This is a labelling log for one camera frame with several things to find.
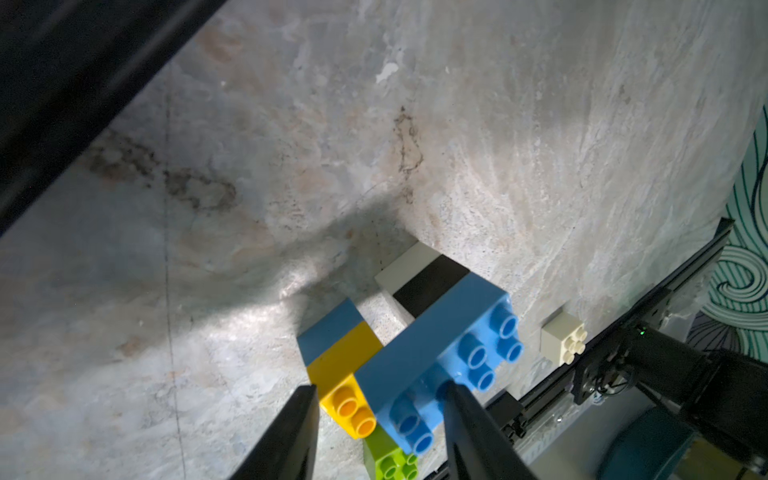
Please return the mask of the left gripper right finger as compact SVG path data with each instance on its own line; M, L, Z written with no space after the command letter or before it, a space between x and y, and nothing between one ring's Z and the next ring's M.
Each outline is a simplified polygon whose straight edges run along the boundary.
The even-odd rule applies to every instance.
M446 450L452 479L535 479L470 390L442 387Z

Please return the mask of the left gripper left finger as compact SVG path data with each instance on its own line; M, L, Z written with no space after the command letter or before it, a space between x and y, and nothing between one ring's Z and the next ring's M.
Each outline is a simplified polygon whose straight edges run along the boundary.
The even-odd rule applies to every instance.
M317 387L298 386L230 479L312 479L318 429Z

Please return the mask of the yellow square brick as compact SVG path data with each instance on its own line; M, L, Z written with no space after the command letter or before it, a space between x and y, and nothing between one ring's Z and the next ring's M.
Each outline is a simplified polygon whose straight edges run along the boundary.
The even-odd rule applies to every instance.
M383 347L363 320L307 367L323 410L353 439L369 436L377 426L358 385L356 372Z

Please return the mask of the light blue long brick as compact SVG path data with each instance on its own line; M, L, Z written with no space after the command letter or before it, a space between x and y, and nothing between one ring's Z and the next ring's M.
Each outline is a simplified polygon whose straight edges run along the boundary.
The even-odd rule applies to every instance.
M443 421L442 386L490 390L496 368L523 353L517 325L507 292L466 275L357 370L379 426L405 453L425 454Z

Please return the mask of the cream square brick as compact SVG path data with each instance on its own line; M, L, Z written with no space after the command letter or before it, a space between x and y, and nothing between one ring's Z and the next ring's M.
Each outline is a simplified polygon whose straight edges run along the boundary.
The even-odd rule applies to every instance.
M561 311L542 327L540 352L555 367L570 365L585 352L587 337L585 324Z

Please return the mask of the light blue square brick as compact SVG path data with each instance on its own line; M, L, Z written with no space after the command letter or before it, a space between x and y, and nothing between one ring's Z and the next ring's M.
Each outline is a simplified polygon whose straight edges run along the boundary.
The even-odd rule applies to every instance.
M364 318L350 299L346 299L297 337L305 366L330 349Z

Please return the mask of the black square brick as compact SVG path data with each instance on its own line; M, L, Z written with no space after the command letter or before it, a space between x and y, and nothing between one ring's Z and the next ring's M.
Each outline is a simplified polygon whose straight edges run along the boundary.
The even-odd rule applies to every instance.
M394 300L411 317L418 318L470 270L446 255L440 255L394 293Z

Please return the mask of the white square brick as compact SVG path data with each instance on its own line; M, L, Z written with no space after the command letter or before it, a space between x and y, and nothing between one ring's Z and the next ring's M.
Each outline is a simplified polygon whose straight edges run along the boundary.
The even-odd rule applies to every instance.
M375 280L384 291L394 295L439 256L438 251L418 241L378 273Z

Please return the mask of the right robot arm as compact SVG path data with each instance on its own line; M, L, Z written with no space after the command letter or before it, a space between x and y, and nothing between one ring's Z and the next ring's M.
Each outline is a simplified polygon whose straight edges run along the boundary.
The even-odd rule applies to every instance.
M767 474L767 365L731 350L701 352L646 323L601 333L571 366L576 404L623 375L628 387L678 406L673 416Z

